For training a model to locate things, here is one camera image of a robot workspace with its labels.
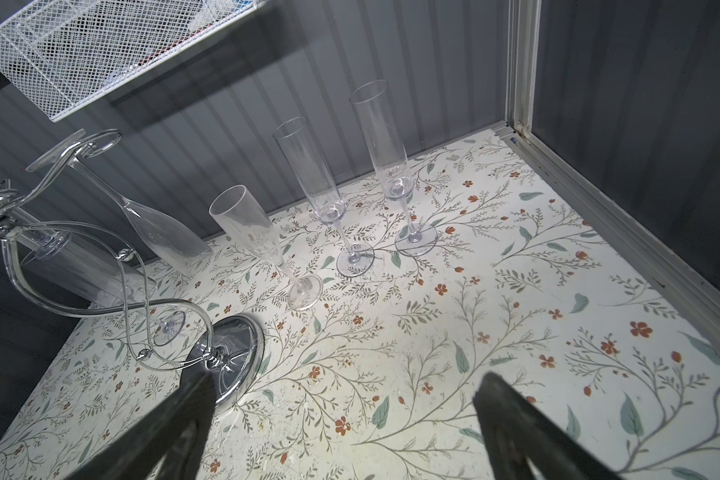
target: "upside-down champagne flute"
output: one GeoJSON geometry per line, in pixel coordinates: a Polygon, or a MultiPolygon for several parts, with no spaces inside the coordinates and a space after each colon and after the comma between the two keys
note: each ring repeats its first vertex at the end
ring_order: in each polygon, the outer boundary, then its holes
{"type": "Polygon", "coordinates": [[[309,120],[297,117],[280,125],[273,135],[296,174],[317,218],[324,225],[333,225],[344,240],[344,251],[336,259],[336,270],[344,276],[360,276],[373,264],[373,247],[351,243],[342,227],[346,206],[333,181],[328,162],[317,143],[309,120]]]}
{"type": "Polygon", "coordinates": [[[429,224],[413,222],[411,212],[408,211],[406,197],[412,194],[413,179],[394,117],[389,83],[386,80],[366,83],[352,92],[349,101],[360,120],[365,144],[384,196],[400,202],[408,221],[408,225],[396,236],[394,245],[403,255],[424,255],[434,247],[438,232],[429,224]]]}
{"type": "Polygon", "coordinates": [[[291,272],[280,251],[278,229],[245,185],[224,190],[213,201],[208,213],[251,255],[273,264],[288,275],[293,282],[288,292],[289,307],[301,311],[315,305],[322,293],[322,280],[315,274],[296,278],[291,272]]]}

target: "orange flower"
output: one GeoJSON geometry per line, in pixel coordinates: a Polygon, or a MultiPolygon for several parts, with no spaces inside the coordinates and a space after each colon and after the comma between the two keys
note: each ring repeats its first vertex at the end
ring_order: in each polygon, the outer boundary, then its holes
{"type": "Polygon", "coordinates": [[[630,325],[632,325],[632,332],[633,336],[642,335],[645,338],[650,337],[650,334],[653,333],[653,329],[648,326],[645,322],[630,322],[630,325]]]}
{"type": "Polygon", "coordinates": [[[614,346],[614,342],[611,340],[608,340],[607,342],[600,342],[600,349],[603,350],[607,355],[615,355],[619,351],[616,350],[616,347],[614,346]]]}
{"type": "Polygon", "coordinates": [[[549,368],[551,368],[551,369],[555,368],[554,357],[553,357],[553,356],[551,356],[550,358],[547,358],[547,357],[544,356],[544,355],[539,355],[539,359],[541,359],[541,366],[542,366],[542,367],[544,367],[544,368],[549,367],[549,368]]]}
{"type": "Polygon", "coordinates": [[[341,433],[343,437],[350,430],[352,429],[349,427],[346,417],[341,417],[339,420],[336,420],[336,433],[341,433]]]}

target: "table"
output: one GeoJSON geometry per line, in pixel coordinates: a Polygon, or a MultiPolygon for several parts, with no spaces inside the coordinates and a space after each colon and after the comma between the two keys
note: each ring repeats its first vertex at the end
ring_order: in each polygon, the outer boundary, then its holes
{"type": "MultiPolygon", "coordinates": [[[[491,130],[410,159],[413,215],[439,232],[400,256],[405,224],[373,178],[342,188],[363,277],[307,204],[272,218],[325,292],[286,309],[288,280],[229,238],[189,279],[148,266],[160,297],[266,332],[259,375],[214,418],[200,478],[489,478],[470,398],[494,370],[627,478],[720,478],[720,357],[491,130]]],[[[201,334],[197,318],[171,346],[201,334]]],[[[139,368],[122,316],[81,321],[0,442],[0,478],[62,478],[178,385],[139,368]]]]}

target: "champagne flute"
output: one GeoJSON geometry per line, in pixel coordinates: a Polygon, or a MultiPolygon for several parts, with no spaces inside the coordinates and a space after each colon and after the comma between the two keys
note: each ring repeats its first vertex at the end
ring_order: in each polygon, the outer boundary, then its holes
{"type": "Polygon", "coordinates": [[[429,224],[413,222],[411,212],[408,211],[406,197],[412,194],[413,179],[394,117],[389,83],[386,80],[366,83],[352,92],[349,101],[360,120],[365,145],[384,196],[388,200],[400,202],[408,221],[408,225],[397,235],[394,245],[403,255],[424,255],[434,247],[438,232],[429,224]]]}
{"type": "Polygon", "coordinates": [[[363,242],[349,242],[341,223],[346,206],[336,189],[326,156],[312,134],[309,120],[292,118],[280,125],[273,136],[293,168],[317,218],[324,225],[335,226],[344,240],[345,249],[336,259],[336,270],[348,277],[364,274],[373,264],[373,247],[363,242]]]}
{"type": "Polygon", "coordinates": [[[301,311],[315,305],[322,293],[322,280],[315,274],[296,278],[291,272],[280,251],[278,229],[245,185],[224,190],[213,201],[208,213],[251,255],[273,264],[288,275],[293,282],[288,292],[291,309],[301,311]]]}

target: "glass base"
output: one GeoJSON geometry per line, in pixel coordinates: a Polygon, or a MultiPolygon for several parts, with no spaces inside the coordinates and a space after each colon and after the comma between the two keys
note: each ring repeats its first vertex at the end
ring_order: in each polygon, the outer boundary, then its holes
{"type": "Polygon", "coordinates": [[[364,244],[363,242],[357,242],[350,245],[350,251],[346,250],[341,252],[336,259],[336,270],[350,278],[354,276],[360,276],[368,271],[373,265],[373,247],[364,244]]]}
{"type": "Polygon", "coordinates": [[[172,312],[161,319],[157,320],[157,328],[155,329],[152,340],[155,346],[168,345],[181,333],[186,322],[186,314],[181,310],[172,312]]]}
{"type": "MultiPolygon", "coordinates": [[[[192,347],[187,360],[202,355],[208,344],[208,332],[192,347]]],[[[200,362],[181,372],[179,385],[211,373],[216,385],[216,411],[235,405],[256,377],[264,358],[264,332],[258,323],[244,315],[228,316],[213,325],[213,345],[222,354],[222,368],[200,362]]]]}
{"type": "Polygon", "coordinates": [[[419,238],[413,238],[412,235],[406,234],[403,238],[398,234],[398,238],[394,241],[394,246],[397,247],[398,252],[401,255],[406,256],[420,256],[424,255],[434,247],[434,244],[438,240],[438,231],[435,230],[430,224],[420,224],[414,222],[414,227],[419,235],[419,238]]]}
{"type": "Polygon", "coordinates": [[[288,306],[300,312],[311,308],[317,303],[322,294],[322,279],[315,274],[306,274],[298,279],[302,291],[298,292],[296,285],[291,286],[288,292],[288,306]]]}

